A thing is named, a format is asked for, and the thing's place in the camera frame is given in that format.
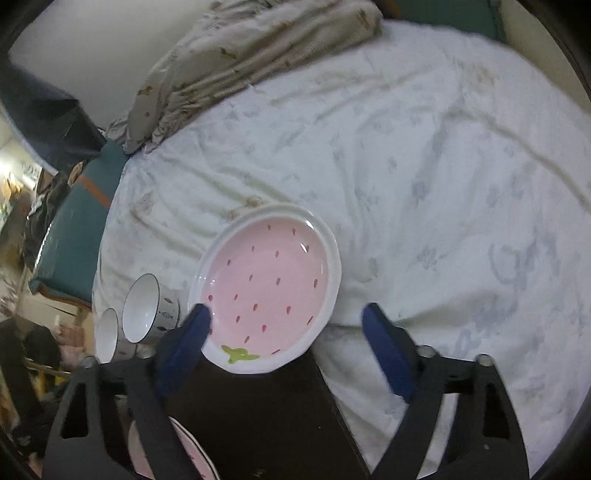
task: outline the pillow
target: pillow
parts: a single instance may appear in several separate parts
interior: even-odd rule
[[[109,141],[72,185],[41,244],[32,293],[90,307],[100,240],[127,158]]]
[[[501,0],[375,0],[386,17],[449,25],[505,42]]]

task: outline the white wall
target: white wall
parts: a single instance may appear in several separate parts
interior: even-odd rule
[[[20,36],[11,56],[77,97],[106,128],[130,106],[150,68],[209,0],[55,0]]]
[[[2,148],[11,137],[12,130],[6,120],[0,115],[0,148]]]

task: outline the pink plate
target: pink plate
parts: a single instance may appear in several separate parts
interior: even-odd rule
[[[216,472],[212,461],[209,459],[207,454],[203,451],[197,440],[191,435],[177,420],[170,417],[170,421],[173,424],[174,430],[178,435],[178,439],[181,441],[185,451],[191,457],[195,468],[199,471],[203,480],[219,480],[219,475]],[[135,425],[135,421],[131,423],[129,428],[129,435],[127,440],[127,448],[129,450],[129,457],[134,469],[140,475],[154,480],[154,474],[146,458],[144,448],[139,439],[138,428]]]
[[[241,217],[204,254],[189,293],[189,308],[213,314],[203,353],[234,373],[290,362],[328,322],[340,277],[336,240],[307,210],[280,204]]]

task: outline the white plate rim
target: white plate rim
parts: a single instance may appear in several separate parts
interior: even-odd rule
[[[228,354],[211,342],[208,337],[203,345],[203,354],[210,362],[230,373],[263,374],[272,372],[292,360],[295,360],[305,353],[305,351],[312,345],[330,320],[335,308],[342,276],[342,266],[339,257],[339,247],[337,246],[333,232],[320,217],[299,205],[293,203],[274,203],[273,205],[263,206],[244,214],[222,230],[212,241],[197,266],[197,274],[194,276],[189,290],[187,311],[190,312],[191,308],[200,301],[201,292],[205,285],[205,278],[202,277],[201,273],[209,270],[213,259],[224,244],[233,237],[234,234],[248,225],[271,218],[289,218],[302,223],[310,222],[322,242],[322,246],[326,253],[326,261],[329,271],[326,295],[322,307],[320,308],[320,312],[306,333],[290,348],[271,357],[267,356],[261,359],[238,361],[235,364],[230,364],[228,362]]]
[[[213,464],[213,462],[211,461],[211,459],[208,457],[207,453],[205,453],[205,450],[203,450],[203,448],[201,447],[201,445],[199,444],[199,442],[195,439],[195,437],[193,436],[193,434],[190,431],[188,431],[183,426],[183,424],[180,423],[174,417],[169,417],[169,419],[173,422],[173,424],[175,424],[187,436],[187,438],[189,440],[191,440],[191,442],[193,442],[193,444],[195,445],[195,447],[197,448],[197,450],[199,451],[199,453],[201,454],[201,456],[203,457],[203,459],[206,461],[207,465],[209,466],[209,468],[213,472],[213,476],[215,477],[215,480],[220,480],[220,475],[217,472],[215,465]]]

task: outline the white bowl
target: white bowl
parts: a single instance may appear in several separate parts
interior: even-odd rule
[[[135,354],[135,345],[123,334],[114,309],[106,309],[96,327],[96,357],[102,364],[127,360]]]
[[[132,343],[155,345],[177,325],[178,298],[151,273],[138,278],[123,305],[123,331]]]

